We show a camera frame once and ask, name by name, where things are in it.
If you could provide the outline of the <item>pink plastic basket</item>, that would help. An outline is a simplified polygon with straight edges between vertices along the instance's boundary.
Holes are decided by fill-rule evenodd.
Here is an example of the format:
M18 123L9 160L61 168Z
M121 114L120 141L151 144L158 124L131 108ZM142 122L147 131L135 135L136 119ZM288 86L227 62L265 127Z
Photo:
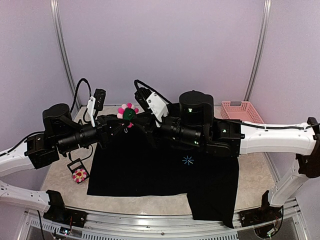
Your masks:
M263 124L264 121L258 111L249 101L222 101L220 114L223 119L242 120Z

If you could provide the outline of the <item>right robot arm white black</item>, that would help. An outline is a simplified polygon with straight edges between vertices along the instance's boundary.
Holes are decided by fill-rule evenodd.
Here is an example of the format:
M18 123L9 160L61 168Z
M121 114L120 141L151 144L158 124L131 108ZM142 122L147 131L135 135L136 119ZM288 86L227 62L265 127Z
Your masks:
M199 91L187 91L172 103L144 87L135 92L147 118L142 128L154 147L169 145L198 150L215 157L251 153L294 153L287 173L267 190L258 208L239 213L243 227L284 217L284 204L307 180L320 175L320 125L313 117L299 124L258 124L214 116L214 99Z

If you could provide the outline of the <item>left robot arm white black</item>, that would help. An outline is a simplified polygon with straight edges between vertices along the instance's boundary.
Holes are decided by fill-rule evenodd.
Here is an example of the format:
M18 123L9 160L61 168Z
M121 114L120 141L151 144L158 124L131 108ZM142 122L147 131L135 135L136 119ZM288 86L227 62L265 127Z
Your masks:
M41 169L51 165L79 148L88 148L98 143L107 143L121 130L132 126L132 119L138 109L128 103L123 104L116 115L100 115L91 122L80 124L72 120L69 106L56 104L42 113L44 130L27 135L10 149L0 153L0 175L24 170ZM84 227L87 213L67 208L58 191L33 191L0 183L0 200L3 203L22 206L43 213L46 220Z

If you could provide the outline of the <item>black t-shirt blue logo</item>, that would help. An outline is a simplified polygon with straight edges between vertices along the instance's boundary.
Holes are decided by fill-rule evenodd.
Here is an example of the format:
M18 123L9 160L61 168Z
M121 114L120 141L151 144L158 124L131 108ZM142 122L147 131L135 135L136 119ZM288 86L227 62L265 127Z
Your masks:
M95 149L87 194L101 197L186 194L194 220L233 228L239 180L236 157L218 157L170 145L152 147L136 126Z

